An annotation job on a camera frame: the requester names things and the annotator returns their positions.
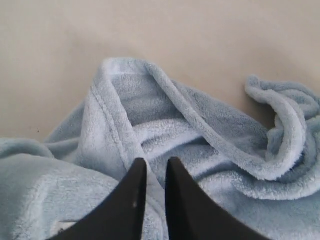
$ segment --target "floor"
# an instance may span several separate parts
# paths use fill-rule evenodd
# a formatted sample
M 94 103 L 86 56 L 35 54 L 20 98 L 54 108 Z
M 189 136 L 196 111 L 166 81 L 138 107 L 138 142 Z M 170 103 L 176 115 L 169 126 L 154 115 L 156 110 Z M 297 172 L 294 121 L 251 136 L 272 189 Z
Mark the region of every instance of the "floor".
M 42 140 L 107 57 L 161 66 L 266 126 L 250 74 L 320 94 L 318 0 L 0 0 L 0 137 Z

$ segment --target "fluffy fabric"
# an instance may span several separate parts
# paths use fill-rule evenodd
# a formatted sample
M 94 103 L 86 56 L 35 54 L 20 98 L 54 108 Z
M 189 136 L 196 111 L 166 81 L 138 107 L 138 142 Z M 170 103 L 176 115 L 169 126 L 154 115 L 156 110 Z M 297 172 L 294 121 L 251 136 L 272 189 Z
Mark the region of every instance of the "fluffy fabric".
M 179 157 L 234 217 L 276 240 L 320 239 L 320 99 L 292 82 L 249 77 L 276 112 L 267 130 L 238 110 L 131 58 L 102 63 L 85 101 L 39 143 L 0 140 L 0 237 L 43 240 L 77 222 L 148 164 L 143 238 L 168 239 L 167 160 Z

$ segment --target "beige carpet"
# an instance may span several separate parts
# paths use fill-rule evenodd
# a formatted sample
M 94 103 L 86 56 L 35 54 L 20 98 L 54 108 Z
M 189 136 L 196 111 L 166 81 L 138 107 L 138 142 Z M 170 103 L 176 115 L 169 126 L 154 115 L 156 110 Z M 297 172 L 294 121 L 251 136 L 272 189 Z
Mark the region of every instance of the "beige carpet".
M 99 63 L 132 56 L 266 125 L 249 74 L 320 93 L 319 0 L 0 0 L 0 137 L 43 139 Z

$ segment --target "fleece blanket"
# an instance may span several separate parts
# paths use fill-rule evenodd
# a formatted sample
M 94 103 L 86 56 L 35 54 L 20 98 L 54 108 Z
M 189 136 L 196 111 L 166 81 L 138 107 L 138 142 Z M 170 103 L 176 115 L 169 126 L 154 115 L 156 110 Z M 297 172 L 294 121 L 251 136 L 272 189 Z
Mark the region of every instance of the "fleece blanket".
M 245 91 L 274 109 L 273 129 L 152 63 L 105 60 L 87 98 L 43 143 L 0 140 L 0 238 L 54 236 L 99 205 L 141 157 L 143 239 L 167 240 L 165 174 L 176 156 L 216 203 L 264 236 L 320 239 L 319 97 L 256 76 Z

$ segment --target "light blue fleece blanket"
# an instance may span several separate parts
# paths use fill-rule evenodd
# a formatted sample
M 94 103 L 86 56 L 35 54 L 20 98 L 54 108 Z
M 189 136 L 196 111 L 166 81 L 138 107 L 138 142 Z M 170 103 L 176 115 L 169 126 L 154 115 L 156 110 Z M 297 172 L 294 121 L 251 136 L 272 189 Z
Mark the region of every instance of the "light blue fleece blanket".
M 274 129 L 154 64 L 107 59 L 85 101 L 44 143 L 0 140 L 0 239 L 52 237 L 92 211 L 142 157 L 143 238 L 166 240 L 172 156 L 215 202 L 266 237 L 320 239 L 320 99 L 298 83 L 255 76 L 245 90 L 274 109 Z

